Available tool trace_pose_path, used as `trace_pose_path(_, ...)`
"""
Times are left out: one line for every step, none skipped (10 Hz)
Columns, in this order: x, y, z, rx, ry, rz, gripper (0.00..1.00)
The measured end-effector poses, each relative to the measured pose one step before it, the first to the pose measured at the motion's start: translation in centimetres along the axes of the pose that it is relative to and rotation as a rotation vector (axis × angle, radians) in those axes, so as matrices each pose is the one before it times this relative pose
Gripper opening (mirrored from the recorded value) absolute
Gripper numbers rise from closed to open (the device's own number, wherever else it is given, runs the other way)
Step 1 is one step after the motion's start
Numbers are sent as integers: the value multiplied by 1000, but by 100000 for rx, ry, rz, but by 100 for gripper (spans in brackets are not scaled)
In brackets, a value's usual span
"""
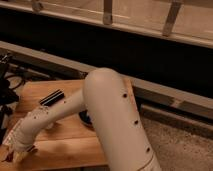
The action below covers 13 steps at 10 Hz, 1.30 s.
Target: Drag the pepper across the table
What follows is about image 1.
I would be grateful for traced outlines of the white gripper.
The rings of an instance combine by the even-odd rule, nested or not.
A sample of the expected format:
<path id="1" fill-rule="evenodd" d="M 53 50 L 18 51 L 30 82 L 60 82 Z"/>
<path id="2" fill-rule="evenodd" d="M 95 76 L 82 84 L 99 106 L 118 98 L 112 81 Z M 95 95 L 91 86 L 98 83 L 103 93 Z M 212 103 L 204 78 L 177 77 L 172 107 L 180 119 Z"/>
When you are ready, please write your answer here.
<path id="1" fill-rule="evenodd" d="M 19 120 L 9 131 L 6 137 L 3 140 L 3 144 L 8 147 L 8 151 L 10 153 L 17 152 L 23 153 L 30 151 L 33 147 L 33 143 L 25 142 L 25 135 L 21 131 L 21 123 L 22 121 Z"/>

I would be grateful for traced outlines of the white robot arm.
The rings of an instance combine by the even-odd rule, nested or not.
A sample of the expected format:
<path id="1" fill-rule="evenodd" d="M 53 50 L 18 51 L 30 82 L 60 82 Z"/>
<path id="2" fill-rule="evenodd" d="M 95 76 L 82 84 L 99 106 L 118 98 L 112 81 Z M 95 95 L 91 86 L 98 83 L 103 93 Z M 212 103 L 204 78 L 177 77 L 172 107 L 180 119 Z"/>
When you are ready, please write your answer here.
<path id="1" fill-rule="evenodd" d="M 162 171 L 123 78 L 109 68 L 89 72 L 80 90 L 55 105 L 28 112 L 3 144 L 14 155 L 23 154 L 47 126 L 83 111 L 89 114 L 110 171 Z"/>

